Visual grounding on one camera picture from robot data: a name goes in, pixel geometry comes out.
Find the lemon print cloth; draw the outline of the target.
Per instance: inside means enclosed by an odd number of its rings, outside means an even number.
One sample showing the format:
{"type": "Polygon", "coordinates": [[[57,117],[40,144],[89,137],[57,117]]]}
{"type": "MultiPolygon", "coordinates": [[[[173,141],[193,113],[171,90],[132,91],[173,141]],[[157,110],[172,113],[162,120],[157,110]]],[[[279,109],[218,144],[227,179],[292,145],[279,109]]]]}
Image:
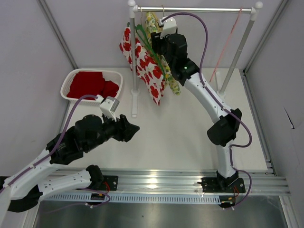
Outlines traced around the lemon print cloth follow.
{"type": "MultiPolygon", "coordinates": [[[[162,32],[162,28],[159,25],[159,19],[157,18],[157,16],[155,15],[154,12],[149,11],[146,13],[145,30],[146,30],[146,34],[148,35],[148,41],[149,41],[150,45],[152,45],[151,33],[153,33],[153,32],[161,33],[162,32]]],[[[167,61],[165,60],[164,56],[157,54],[157,58],[160,61],[161,69],[163,69],[165,72],[166,85],[170,87],[171,91],[175,95],[180,95],[181,90],[180,90],[179,83],[173,78],[170,67],[169,67],[167,61]]]]}

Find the red poppy floral skirt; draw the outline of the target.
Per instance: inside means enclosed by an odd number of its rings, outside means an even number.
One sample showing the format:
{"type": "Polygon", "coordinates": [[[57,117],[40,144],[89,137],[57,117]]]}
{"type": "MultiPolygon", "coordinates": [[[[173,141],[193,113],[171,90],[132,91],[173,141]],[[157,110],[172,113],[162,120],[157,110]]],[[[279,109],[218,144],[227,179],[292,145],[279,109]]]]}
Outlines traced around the red poppy floral skirt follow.
{"type": "MultiPolygon", "coordinates": [[[[129,65],[132,65],[133,58],[130,27],[125,28],[119,44],[119,49],[129,65]]],[[[152,100],[157,105],[160,105],[165,89],[163,71],[138,36],[135,36],[135,57],[137,77],[145,83],[152,100]]]]}

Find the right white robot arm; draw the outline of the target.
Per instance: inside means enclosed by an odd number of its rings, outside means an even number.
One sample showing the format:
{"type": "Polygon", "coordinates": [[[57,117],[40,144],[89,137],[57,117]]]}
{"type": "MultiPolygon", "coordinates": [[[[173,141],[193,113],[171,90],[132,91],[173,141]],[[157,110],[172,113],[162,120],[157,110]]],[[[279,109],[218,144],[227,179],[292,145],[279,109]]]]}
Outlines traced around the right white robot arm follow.
{"type": "Polygon", "coordinates": [[[239,109],[224,110],[224,102],[209,86],[199,67],[188,58],[186,38],[178,33],[164,37],[160,33],[151,34],[152,49],[165,57],[172,76],[188,89],[209,114],[213,125],[207,131],[209,140],[218,153],[217,187],[229,191],[238,178],[238,173],[230,164],[229,146],[236,138],[242,112],[239,109]]]}

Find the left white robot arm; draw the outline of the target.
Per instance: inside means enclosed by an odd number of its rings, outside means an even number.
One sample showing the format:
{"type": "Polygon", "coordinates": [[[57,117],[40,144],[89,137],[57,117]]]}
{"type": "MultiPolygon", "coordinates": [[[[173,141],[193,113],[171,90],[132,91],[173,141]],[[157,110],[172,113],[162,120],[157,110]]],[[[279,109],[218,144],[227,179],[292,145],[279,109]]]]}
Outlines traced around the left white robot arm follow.
{"type": "Polygon", "coordinates": [[[130,141],[139,129],[123,114],[116,120],[105,115],[85,116],[65,133],[51,140],[29,166],[29,171],[22,170],[15,176],[1,177],[1,215],[7,211],[24,212],[40,201],[68,190],[100,190],[105,178],[97,165],[89,165],[81,171],[57,179],[50,179],[49,175],[83,158],[85,153],[110,139],[130,141]]]}

